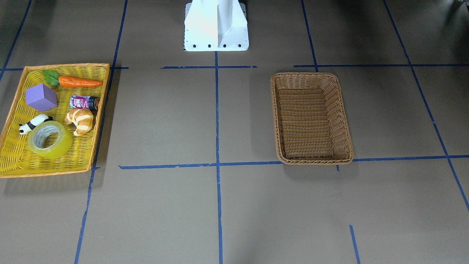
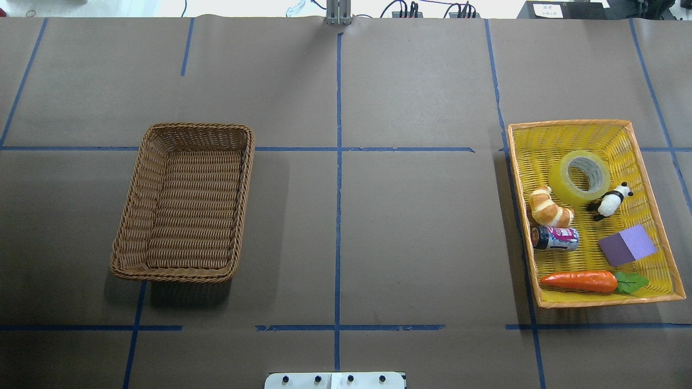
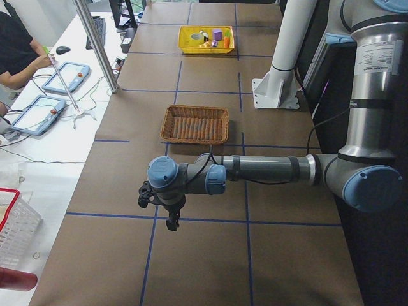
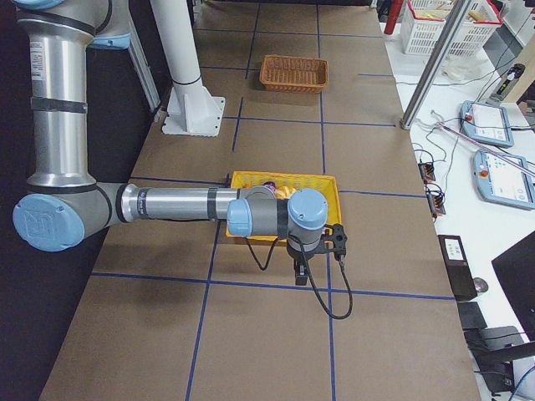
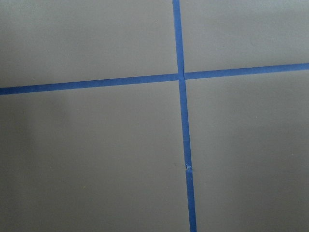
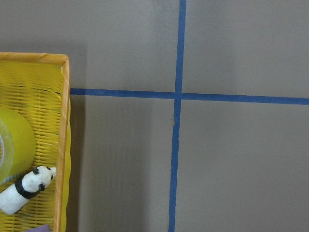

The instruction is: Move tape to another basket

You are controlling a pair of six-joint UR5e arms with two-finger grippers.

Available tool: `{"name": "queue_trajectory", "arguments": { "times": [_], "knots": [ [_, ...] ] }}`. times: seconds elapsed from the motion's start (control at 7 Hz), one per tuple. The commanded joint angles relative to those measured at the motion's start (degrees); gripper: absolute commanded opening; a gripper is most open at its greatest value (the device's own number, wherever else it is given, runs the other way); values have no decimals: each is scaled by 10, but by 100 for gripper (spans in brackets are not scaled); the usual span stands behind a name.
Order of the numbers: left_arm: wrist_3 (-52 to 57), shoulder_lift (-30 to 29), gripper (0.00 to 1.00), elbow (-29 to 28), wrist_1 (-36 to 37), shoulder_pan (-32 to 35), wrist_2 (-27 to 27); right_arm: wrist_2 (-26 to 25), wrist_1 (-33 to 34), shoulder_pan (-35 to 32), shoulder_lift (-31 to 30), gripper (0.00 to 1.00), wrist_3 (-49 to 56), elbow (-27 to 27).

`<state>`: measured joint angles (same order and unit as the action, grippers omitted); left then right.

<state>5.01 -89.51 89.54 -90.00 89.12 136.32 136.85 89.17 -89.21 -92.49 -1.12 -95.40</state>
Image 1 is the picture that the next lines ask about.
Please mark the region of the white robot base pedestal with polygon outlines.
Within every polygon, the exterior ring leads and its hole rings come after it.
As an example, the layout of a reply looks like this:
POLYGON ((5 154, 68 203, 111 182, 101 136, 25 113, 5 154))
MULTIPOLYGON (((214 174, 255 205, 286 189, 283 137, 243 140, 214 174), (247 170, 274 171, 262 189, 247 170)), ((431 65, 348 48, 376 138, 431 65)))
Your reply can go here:
POLYGON ((185 5, 184 50, 233 52, 249 46, 245 0, 193 0, 185 5))

